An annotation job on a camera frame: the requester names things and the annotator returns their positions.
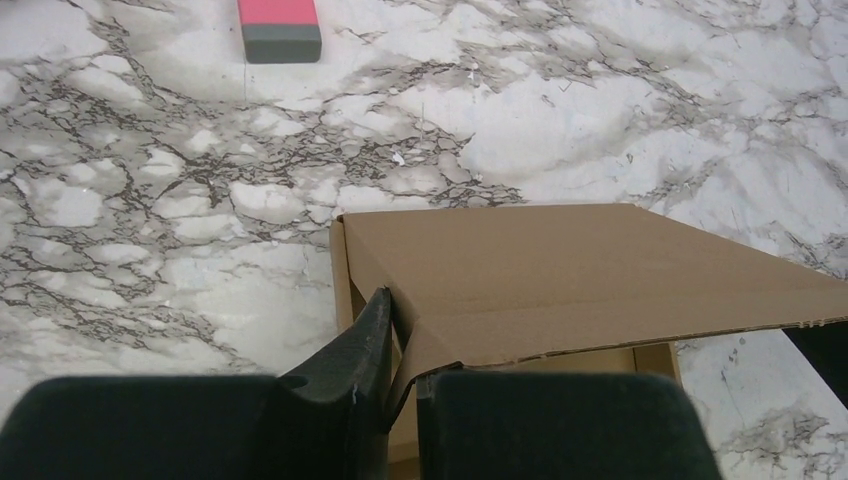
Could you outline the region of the brown cardboard box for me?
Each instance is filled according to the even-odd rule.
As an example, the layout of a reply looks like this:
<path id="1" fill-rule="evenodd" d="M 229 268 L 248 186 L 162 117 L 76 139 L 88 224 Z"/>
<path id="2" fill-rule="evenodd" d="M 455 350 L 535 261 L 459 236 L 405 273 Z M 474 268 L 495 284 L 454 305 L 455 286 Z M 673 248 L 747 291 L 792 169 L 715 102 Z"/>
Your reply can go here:
<path id="1" fill-rule="evenodd" d="M 389 475 L 418 477 L 419 376 L 450 367 L 657 373 L 678 340 L 847 318 L 847 285 L 628 204 L 347 213 L 337 322 L 389 289 Z"/>

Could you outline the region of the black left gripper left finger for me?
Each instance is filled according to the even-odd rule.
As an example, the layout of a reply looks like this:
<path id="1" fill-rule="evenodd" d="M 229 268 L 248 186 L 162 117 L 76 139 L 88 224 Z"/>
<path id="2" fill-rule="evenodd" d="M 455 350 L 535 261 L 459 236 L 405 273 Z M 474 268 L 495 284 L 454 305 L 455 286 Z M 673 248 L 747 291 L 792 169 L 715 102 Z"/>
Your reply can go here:
<path id="1" fill-rule="evenodd" d="M 391 296 L 281 376 L 69 376 L 1 429 L 5 479 L 384 479 Z"/>

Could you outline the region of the pink whiteboard eraser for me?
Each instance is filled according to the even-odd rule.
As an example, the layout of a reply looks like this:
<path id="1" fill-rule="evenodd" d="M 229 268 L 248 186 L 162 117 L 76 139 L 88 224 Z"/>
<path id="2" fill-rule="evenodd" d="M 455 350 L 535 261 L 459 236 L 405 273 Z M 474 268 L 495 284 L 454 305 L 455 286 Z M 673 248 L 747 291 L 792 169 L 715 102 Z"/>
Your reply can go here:
<path id="1" fill-rule="evenodd" d="M 316 63 L 322 37 L 313 0 L 238 0 L 250 64 Z"/>

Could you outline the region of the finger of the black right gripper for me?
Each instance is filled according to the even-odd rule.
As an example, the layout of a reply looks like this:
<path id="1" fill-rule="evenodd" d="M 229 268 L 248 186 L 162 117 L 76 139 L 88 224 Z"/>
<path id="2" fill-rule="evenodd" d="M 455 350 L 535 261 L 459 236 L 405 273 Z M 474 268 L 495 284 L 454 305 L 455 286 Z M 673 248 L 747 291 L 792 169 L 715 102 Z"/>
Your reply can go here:
<path id="1" fill-rule="evenodd" d="M 847 323 L 787 328 L 783 333 L 847 406 Z"/>

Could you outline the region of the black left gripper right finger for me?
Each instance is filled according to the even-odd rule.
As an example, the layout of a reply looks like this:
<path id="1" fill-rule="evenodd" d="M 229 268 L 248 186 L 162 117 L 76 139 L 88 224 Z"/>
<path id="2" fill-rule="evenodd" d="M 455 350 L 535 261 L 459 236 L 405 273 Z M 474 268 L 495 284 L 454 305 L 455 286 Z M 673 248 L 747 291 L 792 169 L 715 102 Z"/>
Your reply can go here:
<path id="1" fill-rule="evenodd" d="M 424 479 L 719 479 L 697 412 L 652 374 L 455 370 L 416 382 Z"/>

